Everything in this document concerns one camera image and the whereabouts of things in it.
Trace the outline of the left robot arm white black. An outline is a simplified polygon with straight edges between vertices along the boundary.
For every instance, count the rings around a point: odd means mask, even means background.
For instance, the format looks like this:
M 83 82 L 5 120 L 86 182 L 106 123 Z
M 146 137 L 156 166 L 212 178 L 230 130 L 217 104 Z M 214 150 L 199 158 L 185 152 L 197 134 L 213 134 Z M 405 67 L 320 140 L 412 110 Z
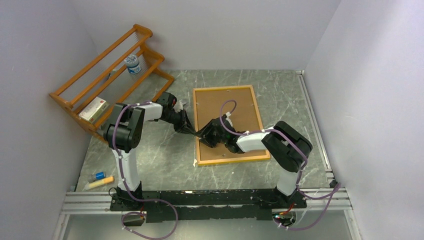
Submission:
M 116 194 L 130 210 L 139 209 L 143 203 L 135 149 L 141 141 L 144 123 L 157 121 L 171 124 L 177 133 L 196 134 L 183 104 L 169 92 L 163 92 L 155 101 L 116 103 L 104 125 L 103 139 L 112 149 L 119 171 Z

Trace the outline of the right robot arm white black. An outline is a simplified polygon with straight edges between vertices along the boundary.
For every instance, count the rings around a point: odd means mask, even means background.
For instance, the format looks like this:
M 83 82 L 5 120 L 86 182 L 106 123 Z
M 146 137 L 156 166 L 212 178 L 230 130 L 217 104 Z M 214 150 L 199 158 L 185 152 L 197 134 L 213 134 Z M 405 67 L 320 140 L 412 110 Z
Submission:
M 281 167 L 275 202 L 282 208 L 288 207 L 295 199 L 298 177 L 313 149 L 312 144 L 284 121 L 278 121 L 267 129 L 236 131 L 230 116 L 227 112 L 210 120 L 195 135 L 204 145 L 214 148 L 217 144 L 222 144 L 233 154 L 269 151 Z

